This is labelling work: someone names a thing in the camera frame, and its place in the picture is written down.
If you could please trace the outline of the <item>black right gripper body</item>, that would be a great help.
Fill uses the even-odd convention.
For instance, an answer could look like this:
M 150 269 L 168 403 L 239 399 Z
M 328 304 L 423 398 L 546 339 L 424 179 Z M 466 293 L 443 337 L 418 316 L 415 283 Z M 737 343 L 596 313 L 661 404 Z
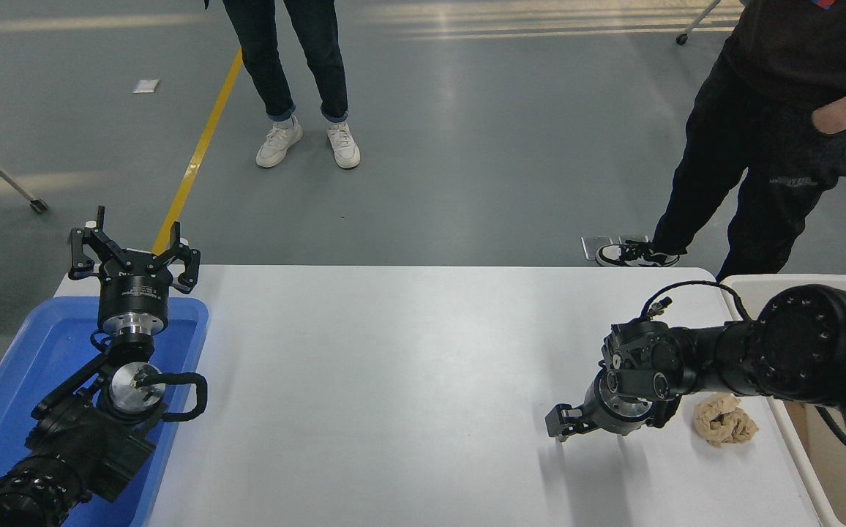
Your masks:
M 590 423 L 600 430 L 627 435 L 637 429 L 637 401 L 611 392 L 603 370 L 586 391 L 583 408 Z

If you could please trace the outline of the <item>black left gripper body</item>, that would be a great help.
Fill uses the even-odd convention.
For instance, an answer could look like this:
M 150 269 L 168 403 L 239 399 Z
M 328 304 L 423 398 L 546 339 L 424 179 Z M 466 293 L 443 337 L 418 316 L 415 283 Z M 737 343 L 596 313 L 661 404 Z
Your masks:
M 144 313 L 160 321 L 168 320 L 169 288 L 173 281 L 170 272 L 149 274 L 102 266 L 100 280 L 99 321 L 126 313 Z

